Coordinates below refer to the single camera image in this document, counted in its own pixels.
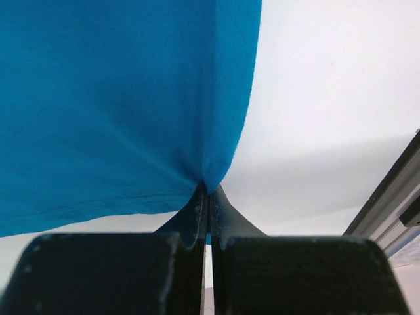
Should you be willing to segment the blue t shirt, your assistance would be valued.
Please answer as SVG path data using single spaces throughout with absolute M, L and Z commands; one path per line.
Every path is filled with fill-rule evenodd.
M 242 133 L 260 1 L 2 1 L 1 235 L 179 210 Z

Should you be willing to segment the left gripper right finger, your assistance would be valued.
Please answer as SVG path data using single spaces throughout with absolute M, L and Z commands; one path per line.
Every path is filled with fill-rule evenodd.
M 216 314 L 409 314 L 375 242 L 348 236 L 268 236 L 209 196 Z

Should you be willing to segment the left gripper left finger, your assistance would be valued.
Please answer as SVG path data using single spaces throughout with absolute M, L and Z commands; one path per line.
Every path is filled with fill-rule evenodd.
M 202 314 L 204 185 L 152 233 L 50 233 L 23 251 L 2 314 Z

